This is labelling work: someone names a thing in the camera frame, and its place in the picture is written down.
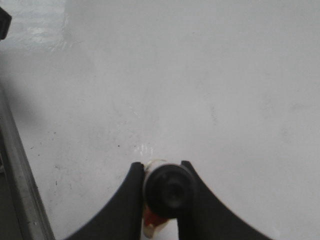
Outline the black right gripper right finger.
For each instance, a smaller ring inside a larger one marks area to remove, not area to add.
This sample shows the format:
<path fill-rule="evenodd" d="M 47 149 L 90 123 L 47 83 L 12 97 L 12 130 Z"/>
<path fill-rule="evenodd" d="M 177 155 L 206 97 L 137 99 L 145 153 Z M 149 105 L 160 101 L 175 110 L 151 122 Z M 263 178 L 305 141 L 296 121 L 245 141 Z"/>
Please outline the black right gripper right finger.
<path fill-rule="evenodd" d="M 196 194 L 189 212 L 177 218 L 180 240 L 268 240 L 228 209 L 202 181 L 189 161 L 181 165 L 195 179 Z"/>

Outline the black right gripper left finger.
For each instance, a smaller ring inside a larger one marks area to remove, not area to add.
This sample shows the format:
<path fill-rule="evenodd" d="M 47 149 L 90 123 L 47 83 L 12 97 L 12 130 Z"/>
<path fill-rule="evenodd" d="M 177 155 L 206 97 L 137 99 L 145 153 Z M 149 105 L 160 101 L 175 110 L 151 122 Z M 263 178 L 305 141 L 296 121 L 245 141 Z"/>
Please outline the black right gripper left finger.
<path fill-rule="evenodd" d="M 140 162 L 129 171 L 109 202 L 69 240 L 139 240 L 141 238 L 145 177 Z"/>

